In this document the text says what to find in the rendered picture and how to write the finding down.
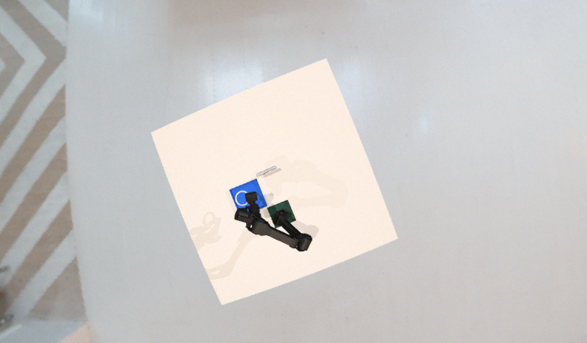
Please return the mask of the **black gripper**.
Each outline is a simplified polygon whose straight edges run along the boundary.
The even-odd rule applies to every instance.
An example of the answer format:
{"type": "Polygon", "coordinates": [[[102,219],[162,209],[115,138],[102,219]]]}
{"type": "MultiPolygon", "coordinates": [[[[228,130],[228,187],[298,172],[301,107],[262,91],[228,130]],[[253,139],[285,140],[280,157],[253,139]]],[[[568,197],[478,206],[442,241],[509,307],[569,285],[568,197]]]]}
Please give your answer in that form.
{"type": "Polygon", "coordinates": [[[250,205],[248,205],[248,211],[250,213],[260,211],[258,204],[256,204],[256,201],[258,201],[256,192],[246,193],[245,198],[246,198],[246,201],[248,202],[248,204],[250,204],[250,205]]]}

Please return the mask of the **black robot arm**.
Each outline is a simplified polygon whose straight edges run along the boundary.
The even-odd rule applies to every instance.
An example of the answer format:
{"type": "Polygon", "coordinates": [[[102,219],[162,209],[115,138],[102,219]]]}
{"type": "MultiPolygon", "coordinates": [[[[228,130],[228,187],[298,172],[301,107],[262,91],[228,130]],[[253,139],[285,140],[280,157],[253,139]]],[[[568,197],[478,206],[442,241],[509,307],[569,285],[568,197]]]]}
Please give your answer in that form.
{"type": "MultiPolygon", "coordinates": [[[[286,210],[286,209],[285,209],[286,210]]],[[[296,248],[298,251],[308,251],[313,238],[309,234],[300,233],[289,221],[289,213],[287,210],[276,211],[273,217],[273,224],[281,226],[288,234],[277,230],[265,221],[259,212],[248,212],[248,206],[245,208],[238,208],[235,212],[234,219],[246,223],[246,228],[255,235],[270,236],[273,239],[280,241],[290,248],[296,248]]]]}

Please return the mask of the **blue tray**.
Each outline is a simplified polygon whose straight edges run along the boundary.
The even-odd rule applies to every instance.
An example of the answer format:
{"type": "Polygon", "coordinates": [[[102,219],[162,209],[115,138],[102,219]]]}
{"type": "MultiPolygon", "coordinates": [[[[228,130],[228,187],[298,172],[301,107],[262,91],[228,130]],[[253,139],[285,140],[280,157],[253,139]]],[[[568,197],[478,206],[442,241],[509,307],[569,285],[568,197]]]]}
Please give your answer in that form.
{"type": "MultiPolygon", "coordinates": [[[[261,208],[267,206],[267,204],[266,204],[266,202],[264,200],[263,194],[261,192],[260,186],[258,185],[257,179],[252,180],[252,181],[249,181],[249,182],[247,182],[245,184],[242,184],[240,186],[237,186],[237,187],[235,187],[233,189],[229,189],[229,192],[231,193],[232,199],[233,199],[233,201],[235,203],[235,207],[237,209],[238,208],[245,208],[247,205],[250,205],[250,204],[247,204],[247,205],[238,205],[236,203],[236,201],[235,201],[235,195],[236,195],[236,193],[238,193],[240,191],[246,191],[247,193],[256,192],[257,198],[258,198],[258,201],[256,201],[256,204],[258,204],[258,207],[261,209],[261,208]]],[[[247,202],[246,201],[246,198],[245,198],[245,193],[239,193],[237,195],[237,201],[240,204],[245,204],[247,202]]]]}

